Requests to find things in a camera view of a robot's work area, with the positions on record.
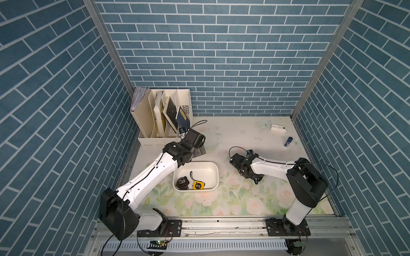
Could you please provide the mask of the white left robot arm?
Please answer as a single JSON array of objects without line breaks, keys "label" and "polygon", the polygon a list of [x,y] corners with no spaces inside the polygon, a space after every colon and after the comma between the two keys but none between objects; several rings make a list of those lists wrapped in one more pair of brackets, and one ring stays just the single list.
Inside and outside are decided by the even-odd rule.
[{"label": "white left robot arm", "polygon": [[153,163],[131,181],[102,192],[98,218],[117,240],[123,241],[140,230],[165,234],[168,218],[158,209],[144,212],[138,207],[162,179],[196,157],[195,152],[203,147],[205,139],[203,134],[189,129],[180,142],[166,144]]}]

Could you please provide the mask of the black 5M tape measure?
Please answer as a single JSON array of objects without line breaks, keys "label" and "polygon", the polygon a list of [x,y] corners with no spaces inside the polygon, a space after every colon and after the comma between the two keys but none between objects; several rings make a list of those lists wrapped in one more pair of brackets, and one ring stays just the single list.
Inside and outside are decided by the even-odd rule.
[{"label": "black 5M tape measure", "polygon": [[189,182],[187,177],[181,177],[181,178],[178,178],[178,180],[176,181],[175,186],[176,186],[177,190],[179,190],[179,191],[186,191],[186,190],[189,189],[189,184],[190,184],[190,182]]}]

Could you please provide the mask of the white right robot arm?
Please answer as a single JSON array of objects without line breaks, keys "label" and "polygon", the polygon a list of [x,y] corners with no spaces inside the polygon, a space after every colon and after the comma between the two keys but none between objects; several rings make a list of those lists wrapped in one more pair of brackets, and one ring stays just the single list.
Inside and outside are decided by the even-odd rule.
[{"label": "white right robot arm", "polygon": [[264,176],[271,176],[289,182],[295,195],[290,208],[283,218],[270,218],[265,221],[269,236],[310,236],[306,216],[314,209],[328,184],[325,178],[305,158],[295,162],[266,160],[253,151],[246,156],[234,154],[230,164],[241,176],[258,184]]}]

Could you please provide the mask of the yellow black tape measure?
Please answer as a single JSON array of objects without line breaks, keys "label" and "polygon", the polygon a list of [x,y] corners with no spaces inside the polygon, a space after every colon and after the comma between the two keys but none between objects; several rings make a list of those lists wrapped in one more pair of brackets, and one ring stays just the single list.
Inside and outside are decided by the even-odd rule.
[{"label": "yellow black tape measure", "polygon": [[205,183],[202,181],[193,181],[193,190],[203,190],[205,188]]}]

